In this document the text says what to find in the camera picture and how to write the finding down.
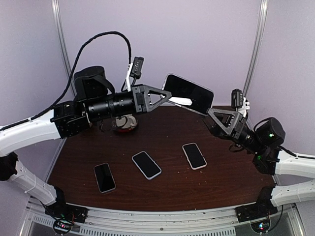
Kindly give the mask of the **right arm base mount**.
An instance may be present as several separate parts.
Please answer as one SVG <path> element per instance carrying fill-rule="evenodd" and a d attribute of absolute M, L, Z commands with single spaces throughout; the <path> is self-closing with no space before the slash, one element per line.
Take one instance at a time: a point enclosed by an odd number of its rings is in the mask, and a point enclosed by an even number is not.
<path fill-rule="evenodd" d="M 251 221 L 251 228 L 259 234 L 270 232 L 273 227 L 270 216 L 278 212 L 278 208 L 271 203 L 274 187 L 263 187 L 255 203 L 235 208 L 238 222 Z"/>

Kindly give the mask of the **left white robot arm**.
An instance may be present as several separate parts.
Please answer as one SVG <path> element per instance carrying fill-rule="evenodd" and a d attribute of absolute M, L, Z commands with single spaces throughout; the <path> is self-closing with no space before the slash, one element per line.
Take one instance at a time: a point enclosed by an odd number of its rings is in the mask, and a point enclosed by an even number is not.
<path fill-rule="evenodd" d="M 143 114 L 171 98 L 171 93 L 147 85 L 116 93 L 102 66 L 74 74 L 77 95 L 54 105 L 37 118 L 28 118 L 0 129 L 0 179 L 15 183 L 58 215 L 67 218 L 71 208 L 58 187 L 37 178 L 18 159 L 16 150 L 47 140 L 64 139 L 108 118 Z"/>

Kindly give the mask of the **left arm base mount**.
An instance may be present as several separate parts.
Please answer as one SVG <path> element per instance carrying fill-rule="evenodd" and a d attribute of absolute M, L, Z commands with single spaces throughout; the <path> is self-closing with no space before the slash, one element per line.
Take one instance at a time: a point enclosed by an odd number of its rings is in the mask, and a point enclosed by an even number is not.
<path fill-rule="evenodd" d="M 53 223 L 54 232 L 64 236 L 72 230 L 75 223 L 85 223 L 88 209 L 67 204 L 63 191 L 58 187 L 53 187 L 53 190 L 56 193 L 55 202 L 51 205 L 42 204 L 42 206 L 45 213 L 55 220 Z"/>

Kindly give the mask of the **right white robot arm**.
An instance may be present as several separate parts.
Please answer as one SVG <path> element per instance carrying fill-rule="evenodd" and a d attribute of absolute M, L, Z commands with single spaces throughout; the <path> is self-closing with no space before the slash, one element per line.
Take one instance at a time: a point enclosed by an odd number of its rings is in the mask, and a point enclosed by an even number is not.
<path fill-rule="evenodd" d="M 252 206 L 255 216 L 264 216 L 271 207 L 314 200 L 315 157 L 284 148 L 285 131 L 275 117 L 265 118 L 250 129 L 246 116 L 238 111 L 211 108 L 208 116 L 214 121 L 209 129 L 211 134 L 231 140 L 253 154 L 253 163 L 260 173 L 310 178 L 307 182 L 293 185 L 264 187 Z"/>

